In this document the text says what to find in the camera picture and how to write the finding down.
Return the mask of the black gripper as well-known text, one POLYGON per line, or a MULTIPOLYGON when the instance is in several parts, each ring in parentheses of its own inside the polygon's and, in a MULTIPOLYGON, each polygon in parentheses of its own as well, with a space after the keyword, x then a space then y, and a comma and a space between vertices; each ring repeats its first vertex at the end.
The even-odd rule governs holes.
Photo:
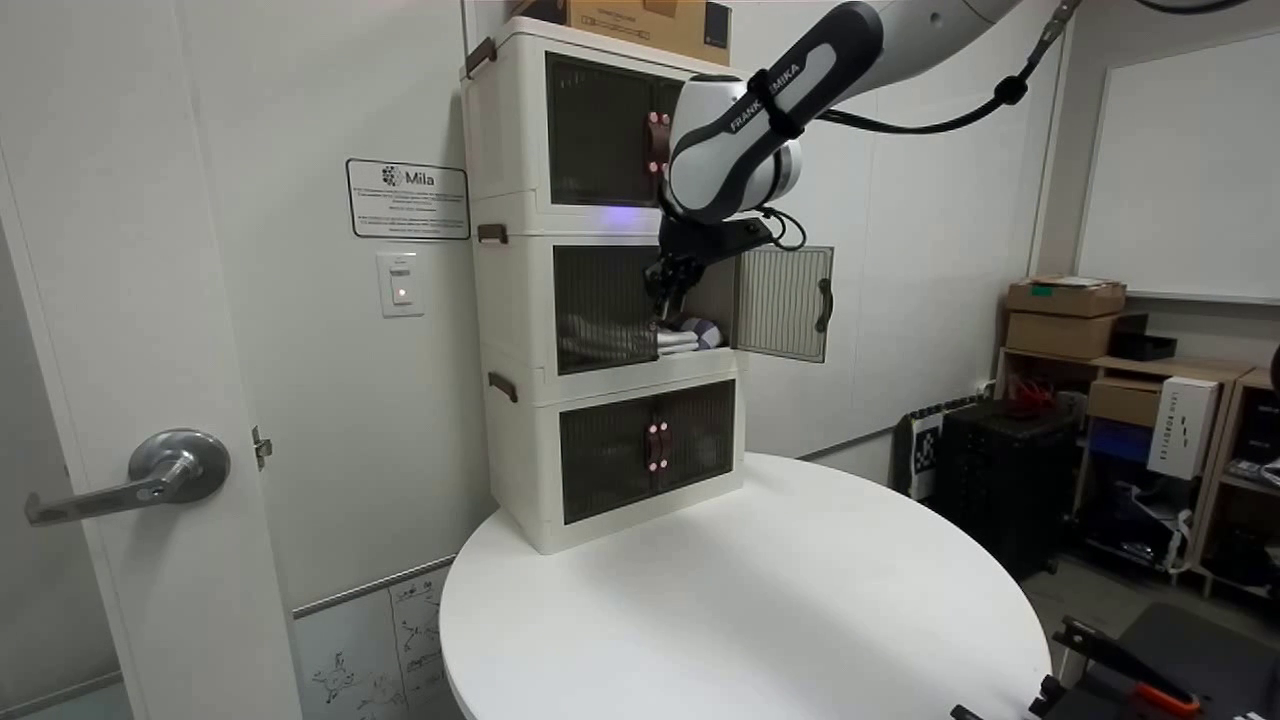
POLYGON ((642 270, 642 293, 661 317, 671 317, 712 263, 742 255, 766 240, 771 233, 765 220, 700 225, 686 216, 664 216, 661 251, 642 270))

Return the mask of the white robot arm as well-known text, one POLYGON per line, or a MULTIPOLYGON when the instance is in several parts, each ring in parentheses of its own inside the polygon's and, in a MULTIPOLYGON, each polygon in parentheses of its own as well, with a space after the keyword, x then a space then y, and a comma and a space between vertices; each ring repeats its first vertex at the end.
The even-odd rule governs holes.
POLYGON ((1043 52, 1078 0, 1061 0, 1026 59, 991 97, 952 122, 887 124, 840 112, 840 99, 913 81, 1002 21, 1019 0, 836 0, 771 70, 697 73, 678 85, 661 165, 661 255, 642 270, 661 317, 675 313, 708 263, 778 245, 766 216, 801 180, 801 131, 810 122, 936 137, 1019 105, 1043 52))

